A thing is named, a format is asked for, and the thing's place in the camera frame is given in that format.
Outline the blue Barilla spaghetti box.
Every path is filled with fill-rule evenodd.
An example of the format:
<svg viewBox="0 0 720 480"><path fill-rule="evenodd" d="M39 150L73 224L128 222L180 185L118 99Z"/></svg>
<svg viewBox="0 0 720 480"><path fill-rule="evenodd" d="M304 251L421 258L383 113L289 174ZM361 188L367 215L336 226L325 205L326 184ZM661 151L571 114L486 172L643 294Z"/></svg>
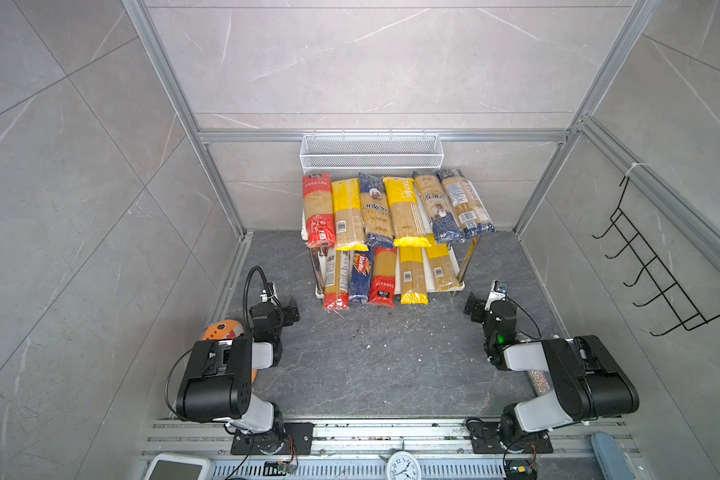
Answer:
<svg viewBox="0 0 720 480"><path fill-rule="evenodd" d="M351 275L349 285L349 301L351 303L367 303L372 282L372 251L353 251L351 257Z"/></svg>

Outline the yellow Pastatime spaghetti bag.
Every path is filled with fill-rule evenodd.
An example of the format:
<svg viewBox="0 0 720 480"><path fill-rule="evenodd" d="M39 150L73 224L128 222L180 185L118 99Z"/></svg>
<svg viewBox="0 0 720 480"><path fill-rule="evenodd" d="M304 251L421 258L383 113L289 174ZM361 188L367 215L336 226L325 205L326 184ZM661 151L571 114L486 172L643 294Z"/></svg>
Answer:
<svg viewBox="0 0 720 480"><path fill-rule="evenodd" d="M383 179L390 208L395 247L430 247L412 178Z"/></svg>

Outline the red white label spaghetti bag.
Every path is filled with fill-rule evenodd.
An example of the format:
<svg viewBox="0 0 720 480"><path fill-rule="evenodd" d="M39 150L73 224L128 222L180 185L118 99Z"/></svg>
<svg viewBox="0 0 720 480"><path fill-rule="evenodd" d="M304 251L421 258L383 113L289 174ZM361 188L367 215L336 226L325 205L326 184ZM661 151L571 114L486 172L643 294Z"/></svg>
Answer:
<svg viewBox="0 0 720 480"><path fill-rule="evenodd" d="M327 310L349 308L350 252L331 248L326 257L323 306Z"/></svg>

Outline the blue Ankara spaghetti bag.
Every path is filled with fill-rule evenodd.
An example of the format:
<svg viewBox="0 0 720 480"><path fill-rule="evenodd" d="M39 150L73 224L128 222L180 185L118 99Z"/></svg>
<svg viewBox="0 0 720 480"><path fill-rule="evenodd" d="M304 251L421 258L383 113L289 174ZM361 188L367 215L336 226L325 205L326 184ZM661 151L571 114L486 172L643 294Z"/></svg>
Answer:
<svg viewBox="0 0 720 480"><path fill-rule="evenodd" d="M383 180L365 173L359 173L358 180L366 245L393 248L394 232Z"/></svg>

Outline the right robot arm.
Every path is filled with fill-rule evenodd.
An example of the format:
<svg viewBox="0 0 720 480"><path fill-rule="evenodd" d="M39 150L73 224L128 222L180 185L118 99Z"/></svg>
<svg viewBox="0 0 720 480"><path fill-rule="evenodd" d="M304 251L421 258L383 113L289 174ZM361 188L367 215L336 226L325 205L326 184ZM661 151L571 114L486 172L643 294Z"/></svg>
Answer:
<svg viewBox="0 0 720 480"><path fill-rule="evenodd" d="M518 308L498 292L485 300L470 294L464 307L470 320L482 326L483 347L494 367L550 377L547 392L502 411L497 435L504 447L517 450L550 429L638 410L636 387L598 337L520 341Z"/></svg>

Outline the blue white label spaghetti bag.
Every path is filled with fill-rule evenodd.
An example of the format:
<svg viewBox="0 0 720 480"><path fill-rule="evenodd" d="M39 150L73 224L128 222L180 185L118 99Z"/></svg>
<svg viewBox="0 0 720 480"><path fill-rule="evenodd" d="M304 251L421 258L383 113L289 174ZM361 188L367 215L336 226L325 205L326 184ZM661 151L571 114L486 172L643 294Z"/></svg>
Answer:
<svg viewBox="0 0 720 480"><path fill-rule="evenodd" d="M460 169L441 169L437 176L465 238L470 239L495 231L493 221L476 188Z"/></svg>

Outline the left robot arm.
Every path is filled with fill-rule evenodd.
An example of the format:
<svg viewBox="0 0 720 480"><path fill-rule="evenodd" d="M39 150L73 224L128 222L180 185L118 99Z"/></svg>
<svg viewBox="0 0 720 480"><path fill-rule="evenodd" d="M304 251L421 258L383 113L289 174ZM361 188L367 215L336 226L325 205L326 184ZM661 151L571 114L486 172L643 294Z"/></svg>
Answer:
<svg viewBox="0 0 720 480"><path fill-rule="evenodd" d="M282 329L300 319L297 302L262 302L249 310L252 326L225 320L209 327L195 342L173 408L184 421L222 422L253 436L263 452L285 441L282 413L252 393L256 374L279 364Z"/></svg>

